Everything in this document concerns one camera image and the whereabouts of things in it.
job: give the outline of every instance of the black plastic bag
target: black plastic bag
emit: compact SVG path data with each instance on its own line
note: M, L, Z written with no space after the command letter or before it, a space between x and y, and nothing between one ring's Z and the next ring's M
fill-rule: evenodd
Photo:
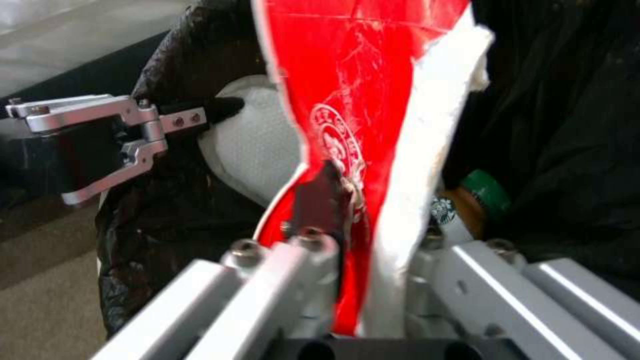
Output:
M202 103L209 122L241 99L215 99L229 82L264 73L248 1L200 1L187 9L133 91L160 108ZM251 237L264 209L209 170L198 131L168 138L153 169L109 191L97 217L100 305L109 336L195 258L219 260Z
M571 257L640 299L640 4L474 1L495 33L445 167L508 189L492 229L531 260Z

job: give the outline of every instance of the green cap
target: green cap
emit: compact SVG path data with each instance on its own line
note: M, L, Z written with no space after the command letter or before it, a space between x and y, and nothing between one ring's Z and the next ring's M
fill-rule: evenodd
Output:
M485 208L489 220L500 221L511 206L509 195L488 173L476 169L462 180L466 188Z

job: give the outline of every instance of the floor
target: floor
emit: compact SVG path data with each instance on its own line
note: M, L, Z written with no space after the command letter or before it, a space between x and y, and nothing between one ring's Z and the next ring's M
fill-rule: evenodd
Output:
M0 359L87 359L105 338L97 207L69 211L57 201L39 202L4 214L0 227ZM33 221L16 226L18 218Z

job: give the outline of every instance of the metal clamp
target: metal clamp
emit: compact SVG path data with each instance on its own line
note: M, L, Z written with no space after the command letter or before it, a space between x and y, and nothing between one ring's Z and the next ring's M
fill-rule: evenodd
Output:
M194 260L92 359L181 359L240 285L233 269Z
M455 319L454 328L463 329L467 336L503 334L533 359L621 359L609 344L480 241L449 249L420 249L408 289L412 299L408 314L416 320ZM451 331L444 323L410 325L423 334Z
M259 359L278 334L318 336L333 322L338 248L328 235L308 250L277 243L185 357Z
M127 155L124 166L82 189L63 193L62 199L68 205L87 201L100 192L151 170L154 155L168 149L165 134L207 122L203 108L159 115L157 108L148 101L138 104L129 96L113 97L108 94L35 102L12 99L6 110L13 118L25 119L33 133L46 133L107 117L118 117L127 127L141 126L143 139L128 142L122 147L122 153Z
M531 264L524 275L629 359L640 356L640 306L570 259Z

